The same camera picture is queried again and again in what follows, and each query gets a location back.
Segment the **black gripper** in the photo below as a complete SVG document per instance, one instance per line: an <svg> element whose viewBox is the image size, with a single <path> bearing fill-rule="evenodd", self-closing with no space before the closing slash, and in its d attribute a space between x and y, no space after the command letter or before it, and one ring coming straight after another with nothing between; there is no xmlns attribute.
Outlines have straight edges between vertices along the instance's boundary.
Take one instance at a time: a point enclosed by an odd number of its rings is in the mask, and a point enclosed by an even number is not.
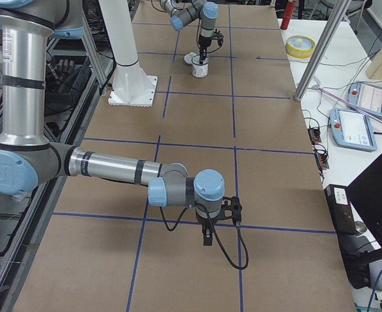
<svg viewBox="0 0 382 312"><path fill-rule="evenodd" d="M198 213L196 213L197 221L202 226L202 233L203 233L203 245L205 246L211 246L211 224L210 221L200 216Z"/></svg>
<svg viewBox="0 0 382 312"><path fill-rule="evenodd" d="M204 63L207 59L207 49L211 46L211 37L199 36L198 48L199 48L199 62Z"/></svg>

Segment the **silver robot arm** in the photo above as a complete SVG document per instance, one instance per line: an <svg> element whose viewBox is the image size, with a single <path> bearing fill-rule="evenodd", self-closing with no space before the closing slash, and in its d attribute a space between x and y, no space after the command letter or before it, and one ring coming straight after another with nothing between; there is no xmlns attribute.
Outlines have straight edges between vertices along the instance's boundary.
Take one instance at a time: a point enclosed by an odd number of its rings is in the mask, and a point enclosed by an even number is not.
<svg viewBox="0 0 382 312"><path fill-rule="evenodd" d="M192 1L178 8L160 1L177 31L200 22L199 61L206 60L215 32L217 4ZM115 62L109 104L151 107L157 77L139 64L127 1L99 1ZM156 207L196 207L204 245L216 235L214 222L225 220L225 182L215 170L188 177L179 164L160 164L85 151L53 143L44 135L46 47L50 36L80 38L82 1L0 1L3 50L3 126L0 134L0 192L18 195L58 176L90 176L148 187L148 203Z"/></svg>
<svg viewBox="0 0 382 312"><path fill-rule="evenodd" d="M185 26L195 20L199 21L197 44L199 48L198 64L207 60L208 48L212 41L217 41L218 46L223 44L223 35L215 28L219 7L211 1L192 1L185 8L180 8L176 1L160 1L160 7L169 14L170 22L176 31L181 31Z"/></svg>

